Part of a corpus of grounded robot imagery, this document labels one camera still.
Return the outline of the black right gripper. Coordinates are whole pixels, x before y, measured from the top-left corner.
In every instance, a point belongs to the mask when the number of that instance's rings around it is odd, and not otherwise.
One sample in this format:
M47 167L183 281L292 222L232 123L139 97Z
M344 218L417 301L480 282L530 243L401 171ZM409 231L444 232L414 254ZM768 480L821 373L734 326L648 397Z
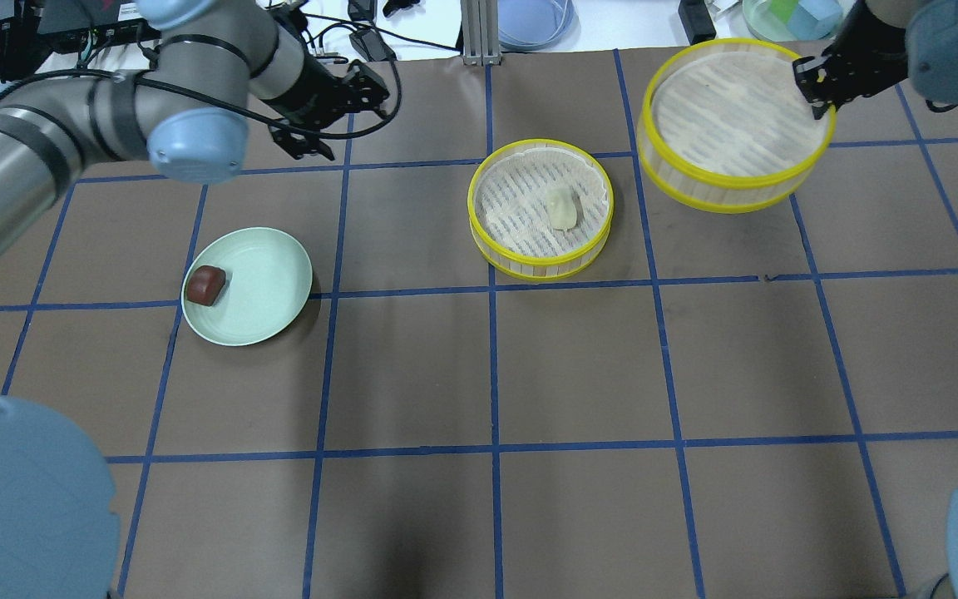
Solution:
M873 97L908 76L904 34L881 39L843 34L820 56L796 58L793 78L811 115L820 121L860 97Z

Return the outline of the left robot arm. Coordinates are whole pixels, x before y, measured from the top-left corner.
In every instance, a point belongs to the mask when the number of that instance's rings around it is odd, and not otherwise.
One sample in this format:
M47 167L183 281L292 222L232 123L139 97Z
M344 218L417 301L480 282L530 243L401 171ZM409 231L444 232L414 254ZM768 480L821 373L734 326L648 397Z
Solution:
M0 85L0 257L90 166L147 159L217 185L242 170L248 122L294 158L330 158L329 128L395 111L360 62L342 76L305 48L297 1L140 1L160 32L149 71L68 69ZM106 459L64 414L0 395L0 598L111 598L121 520Z

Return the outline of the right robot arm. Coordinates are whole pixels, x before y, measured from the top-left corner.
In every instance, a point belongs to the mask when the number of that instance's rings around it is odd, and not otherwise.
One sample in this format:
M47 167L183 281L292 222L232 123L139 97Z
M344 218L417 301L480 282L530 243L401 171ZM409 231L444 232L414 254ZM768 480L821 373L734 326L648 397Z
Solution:
M856 1L818 56L793 62L802 98L822 118L904 81L934 113L958 107L958 1Z

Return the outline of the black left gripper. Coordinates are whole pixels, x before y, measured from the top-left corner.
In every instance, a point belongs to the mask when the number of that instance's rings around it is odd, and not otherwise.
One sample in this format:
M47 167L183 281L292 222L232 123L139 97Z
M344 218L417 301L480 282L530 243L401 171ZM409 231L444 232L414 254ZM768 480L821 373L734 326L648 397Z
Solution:
M377 130L391 121L385 109L389 90L365 63L349 63L346 75L335 76L322 63L305 63L287 91L267 100L280 118L269 124L274 144L296 161L307 156L335 160L325 131L348 114L370 112L380 119Z

